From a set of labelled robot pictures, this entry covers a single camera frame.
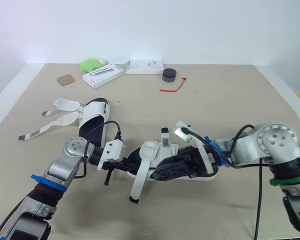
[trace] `white wall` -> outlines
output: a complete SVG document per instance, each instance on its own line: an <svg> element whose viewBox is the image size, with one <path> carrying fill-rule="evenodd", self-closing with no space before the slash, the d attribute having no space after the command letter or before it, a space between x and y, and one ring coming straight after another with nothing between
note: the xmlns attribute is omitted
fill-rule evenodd
<svg viewBox="0 0 300 240"><path fill-rule="evenodd" d="M26 63L11 44L13 40L3 24L4 6L4 1L0 2L0 92Z"/></svg>
<svg viewBox="0 0 300 240"><path fill-rule="evenodd" d="M0 0L29 63L270 65L300 92L300 0Z"/></svg>

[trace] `red zip tie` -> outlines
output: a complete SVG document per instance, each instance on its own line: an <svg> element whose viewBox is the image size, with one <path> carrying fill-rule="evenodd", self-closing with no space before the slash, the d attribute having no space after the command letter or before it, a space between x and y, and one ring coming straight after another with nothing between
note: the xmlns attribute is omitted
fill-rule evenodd
<svg viewBox="0 0 300 240"><path fill-rule="evenodd" d="M176 91L178 91L182 87L182 85L185 83L185 81L187 80L187 78L183 77L182 80L183 81L182 81L181 85L177 88L177 90L164 90L164 89L160 89L160 91L161 92L175 93Z"/></svg>

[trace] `white box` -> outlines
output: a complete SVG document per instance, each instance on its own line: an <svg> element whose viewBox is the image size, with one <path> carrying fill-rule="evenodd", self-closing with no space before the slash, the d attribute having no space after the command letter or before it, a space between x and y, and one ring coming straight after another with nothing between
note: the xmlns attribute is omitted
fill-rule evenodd
<svg viewBox="0 0 300 240"><path fill-rule="evenodd" d="M130 60L124 65L126 74L162 74L164 63L156 59Z"/></svg>
<svg viewBox="0 0 300 240"><path fill-rule="evenodd" d="M123 74L124 71L120 67L114 64L107 64L97 68L96 70L86 73L82 76L82 78L83 81L85 81L91 87L97 89Z"/></svg>

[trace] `beige table surface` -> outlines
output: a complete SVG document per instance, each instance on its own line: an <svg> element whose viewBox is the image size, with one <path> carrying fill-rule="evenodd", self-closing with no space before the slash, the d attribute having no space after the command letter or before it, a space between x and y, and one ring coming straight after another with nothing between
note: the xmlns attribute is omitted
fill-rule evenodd
<svg viewBox="0 0 300 240"><path fill-rule="evenodd" d="M250 65L169 65L178 72L174 83L160 75L124 75L93 89L82 80L78 64L46 64L0 125L0 223L28 194L62 151L78 125L54 127L34 139L18 136L38 129L63 113L49 117L57 98L86 104L94 98L110 103L110 120L119 122L127 154L146 140L159 140L161 127L182 120L202 136L216 138L245 124L280 122L298 134L300 120L260 72ZM75 82L60 86L57 77L71 74ZM176 93L181 77L187 77ZM106 140L116 133L108 126ZM171 134L171 140L186 144ZM148 182L139 204L128 198L133 179L116 171L108 187L105 171L90 166L88 176L74 180L58 205L49 240L247 240L253 237L258 202L258 168L222 168L212 181ZM282 203L279 187L269 185L264 170L260 239L297 237Z"/></svg>

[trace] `barcode sticker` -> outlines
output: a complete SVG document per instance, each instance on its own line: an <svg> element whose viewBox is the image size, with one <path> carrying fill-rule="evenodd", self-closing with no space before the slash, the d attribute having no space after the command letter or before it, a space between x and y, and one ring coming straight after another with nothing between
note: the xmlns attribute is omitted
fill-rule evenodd
<svg viewBox="0 0 300 240"><path fill-rule="evenodd" d="M162 147L163 148L170 148L169 138L162 138Z"/></svg>
<svg viewBox="0 0 300 240"><path fill-rule="evenodd" d="M37 136L40 134L40 129L38 131L35 131L33 133L30 133L30 138L34 137L34 136Z"/></svg>

